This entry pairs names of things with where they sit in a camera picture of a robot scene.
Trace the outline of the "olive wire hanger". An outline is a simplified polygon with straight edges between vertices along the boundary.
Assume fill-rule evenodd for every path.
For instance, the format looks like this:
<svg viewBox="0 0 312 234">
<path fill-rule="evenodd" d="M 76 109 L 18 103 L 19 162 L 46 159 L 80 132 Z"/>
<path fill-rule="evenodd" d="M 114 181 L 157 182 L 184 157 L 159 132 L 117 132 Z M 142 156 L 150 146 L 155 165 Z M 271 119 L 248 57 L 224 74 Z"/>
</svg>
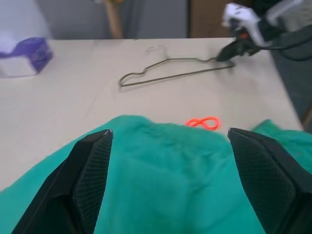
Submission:
<svg viewBox="0 0 312 234">
<path fill-rule="evenodd" d="M 231 68 L 234 68 L 236 66 L 236 64 L 231 60 L 229 60 L 229 61 L 218 61 L 218 60 L 216 60 L 216 57 L 212 57 L 212 58 L 208 58 L 208 59 L 199 59 L 199 58 L 191 58 L 191 57 L 188 57 L 188 58 L 172 58 L 168 55 L 166 47 L 162 46 L 161 48 L 163 49 L 163 52 L 164 52 L 164 56 L 165 56 L 164 60 L 161 60 L 157 63 L 154 63 L 152 65 L 145 67 L 141 72 L 131 72 L 131 73 L 125 74 L 118 81 L 119 88 L 130 87 L 130 86 L 135 86 L 135 85 L 143 85 L 143 84 L 147 84 L 147 83 L 151 83 L 151 82 L 158 82 L 158 81 L 180 78 L 180 77 L 185 77 L 185 76 L 192 76 L 192 75 L 197 75 L 197 74 L 202 74 L 202 73 L 207 73 L 207 72 L 221 71 L 221 70 L 231 69 Z M 128 79 L 129 77 L 144 76 L 151 69 L 154 69 L 158 66 L 161 66 L 165 63 L 169 63 L 172 61 L 196 61 L 199 63 L 209 63 L 211 61 L 215 61 L 217 63 L 225 63 L 226 65 L 223 67 L 208 68 L 208 69 L 197 70 L 197 71 L 193 71 L 193 72 L 180 73 L 180 74 L 175 74 L 175 75 L 171 75 L 171 76 L 150 79 L 150 80 L 146 80 L 146 81 L 140 81 L 140 82 L 134 82 L 134 83 L 125 83 L 126 79 Z"/>
</svg>

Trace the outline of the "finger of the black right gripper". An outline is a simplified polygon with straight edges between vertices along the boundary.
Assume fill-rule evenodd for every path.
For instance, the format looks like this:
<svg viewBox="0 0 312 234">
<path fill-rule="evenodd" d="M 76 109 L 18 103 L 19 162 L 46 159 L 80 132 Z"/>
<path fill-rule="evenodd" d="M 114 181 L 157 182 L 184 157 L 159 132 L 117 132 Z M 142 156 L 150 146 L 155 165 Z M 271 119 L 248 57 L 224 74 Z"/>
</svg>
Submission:
<svg viewBox="0 0 312 234">
<path fill-rule="evenodd" d="M 223 48 L 218 54 L 218 61 L 229 61 L 237 56 L 244 55 L 243 49 Z"/>
<path fill-rule="evenodd" d="M 240 41 L 235 40 L 225 46 L 217 55 L 216 60 L 230 60 L 239 56 Z"/>
</svg>

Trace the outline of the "wooden clothes rack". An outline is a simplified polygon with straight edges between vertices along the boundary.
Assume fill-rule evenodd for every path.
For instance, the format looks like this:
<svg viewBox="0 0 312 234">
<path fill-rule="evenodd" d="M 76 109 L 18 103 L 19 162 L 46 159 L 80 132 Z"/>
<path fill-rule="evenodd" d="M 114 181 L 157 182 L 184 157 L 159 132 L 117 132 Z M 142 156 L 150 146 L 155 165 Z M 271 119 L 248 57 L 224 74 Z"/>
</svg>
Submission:
<svg viewBox="0 0 312 234">
<path fill-rule="evenodd" d="M 106 7 L 111 35 L 114 39 L 123 39 L 121 19 L 119 15 L 120 0 L 103 0 Z"/>
</svg>

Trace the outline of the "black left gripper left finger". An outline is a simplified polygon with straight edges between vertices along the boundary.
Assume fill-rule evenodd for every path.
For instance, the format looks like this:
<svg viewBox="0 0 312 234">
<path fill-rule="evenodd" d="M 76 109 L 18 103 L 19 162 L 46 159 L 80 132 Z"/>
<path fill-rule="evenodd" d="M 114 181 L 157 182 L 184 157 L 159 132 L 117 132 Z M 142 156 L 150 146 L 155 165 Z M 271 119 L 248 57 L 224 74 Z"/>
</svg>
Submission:
<svg viewBox="0 0 312 234">
<path fill-rule="evenodd" d="M 77 141 L 45 179 L 12 234 L 94 234 L 112 142 L 111 129 Z"/>
</svg>

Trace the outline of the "green cloth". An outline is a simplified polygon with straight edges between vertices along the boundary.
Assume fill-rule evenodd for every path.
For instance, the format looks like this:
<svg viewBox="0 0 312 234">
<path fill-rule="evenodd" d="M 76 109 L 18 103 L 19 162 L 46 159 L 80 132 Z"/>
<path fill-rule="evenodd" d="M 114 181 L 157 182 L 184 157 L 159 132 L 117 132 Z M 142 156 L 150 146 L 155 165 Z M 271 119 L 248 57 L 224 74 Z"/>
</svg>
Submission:
<svg viewBox="0 0 312 234">
<path fill-rule="evenodd" d="M 265 234 L 225 136 L 140 116 L 98 129 L 114 138 L 94 234 Z"/>
</svg>

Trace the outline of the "purple tissue box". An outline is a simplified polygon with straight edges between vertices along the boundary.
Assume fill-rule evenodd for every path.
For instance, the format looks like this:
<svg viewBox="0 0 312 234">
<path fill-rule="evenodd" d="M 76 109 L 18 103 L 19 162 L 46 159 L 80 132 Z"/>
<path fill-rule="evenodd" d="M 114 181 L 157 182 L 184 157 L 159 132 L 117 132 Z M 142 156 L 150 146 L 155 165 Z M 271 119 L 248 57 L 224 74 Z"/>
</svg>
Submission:
<svg viewBox="0 0 312 234">
<path fill-rule="evenodd" d="M 18 40 L 0 33 L 0 74 L 8 78 L 39 74 L 53 58 L 53 52 L 43 37 Z"/>
</svg>

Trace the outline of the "brown wooden board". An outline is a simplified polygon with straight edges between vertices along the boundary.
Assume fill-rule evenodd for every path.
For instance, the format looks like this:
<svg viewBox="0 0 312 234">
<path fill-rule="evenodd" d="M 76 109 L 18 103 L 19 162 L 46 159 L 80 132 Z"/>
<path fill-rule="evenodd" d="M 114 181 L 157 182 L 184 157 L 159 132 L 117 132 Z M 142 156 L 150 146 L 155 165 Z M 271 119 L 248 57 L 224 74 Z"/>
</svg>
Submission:
<svg viewBox="0 0 312 234">
<path fill-rule="evenodd" d="M 222 26 L 222 16 L 231 1 L 189 0 L 189 37 L 229 38 L 229 29 Z"/>
</svg>

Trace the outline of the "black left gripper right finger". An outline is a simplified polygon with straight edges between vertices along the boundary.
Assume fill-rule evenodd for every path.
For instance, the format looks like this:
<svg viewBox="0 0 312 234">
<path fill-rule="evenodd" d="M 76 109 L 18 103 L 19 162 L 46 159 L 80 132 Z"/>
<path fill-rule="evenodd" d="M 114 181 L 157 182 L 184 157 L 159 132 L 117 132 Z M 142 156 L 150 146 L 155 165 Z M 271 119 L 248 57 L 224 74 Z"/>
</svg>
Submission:
<svg viewBox="0 0 312 234">
<path fill-rule="evenodd" d="M 266 234 L 312 234 L 312 174 L 272 137 L 228 131 L 243 190 Z"/>
</svg>

